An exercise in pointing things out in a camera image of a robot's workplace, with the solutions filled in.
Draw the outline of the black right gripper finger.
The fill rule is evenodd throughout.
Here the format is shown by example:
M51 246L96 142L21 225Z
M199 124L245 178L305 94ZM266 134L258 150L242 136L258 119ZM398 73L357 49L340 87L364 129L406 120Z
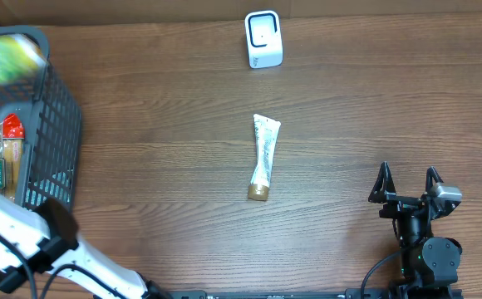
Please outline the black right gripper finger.
M391 177L389 164L381 163L376 182L368 197L370 203L388 203L396 196L396 187Z
M426 170L425 194L437 195L439 188L443 186L443 183L444 181L434 166L431 166Z

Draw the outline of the green snack packet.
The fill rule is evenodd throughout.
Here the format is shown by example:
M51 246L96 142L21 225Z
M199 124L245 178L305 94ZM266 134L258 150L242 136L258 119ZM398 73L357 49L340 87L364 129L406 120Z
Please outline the green snack packet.
M41 48L25 35L0 35L0 86L33 77L47 64Z

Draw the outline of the white tube with gold cap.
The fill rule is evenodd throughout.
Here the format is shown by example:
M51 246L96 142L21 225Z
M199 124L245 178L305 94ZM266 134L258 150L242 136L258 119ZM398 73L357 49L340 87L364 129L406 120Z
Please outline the white tube with gold cap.
M248 186L248 198L267 201L281 122L259 114L253 115L253 122L257 162Z

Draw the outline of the orange spaghetti packet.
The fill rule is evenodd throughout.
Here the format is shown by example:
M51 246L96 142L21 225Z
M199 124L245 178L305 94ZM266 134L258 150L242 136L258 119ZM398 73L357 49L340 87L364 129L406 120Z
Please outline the orange spaghetti packet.
M16 114L0 122L0 194L15 202L25 129Z

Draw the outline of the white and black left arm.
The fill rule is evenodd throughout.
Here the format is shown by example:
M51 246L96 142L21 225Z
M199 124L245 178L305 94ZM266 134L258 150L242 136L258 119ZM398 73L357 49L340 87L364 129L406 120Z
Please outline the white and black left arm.
M35 210L0 194L0 289L14 292L35 272L63 277L99 298L168 298L154 282L90 245L72 214L55 199Z

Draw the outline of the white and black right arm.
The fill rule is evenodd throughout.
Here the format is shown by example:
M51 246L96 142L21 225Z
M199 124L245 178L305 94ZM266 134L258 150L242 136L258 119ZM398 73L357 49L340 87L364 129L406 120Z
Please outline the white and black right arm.
M432 222L450 215L462 202L462 192L445 184L435 167L426 171L425 191L419 197L396 192L389 164L381 163L376 182L368 197L380 203L380 218L391 220L399 250L375 264L361 282L360 297L370 294L370 276L384 263L398 257L401 279L390 282L375 298L461 298L451 285L458 282L462 246L453 238L436 237Z

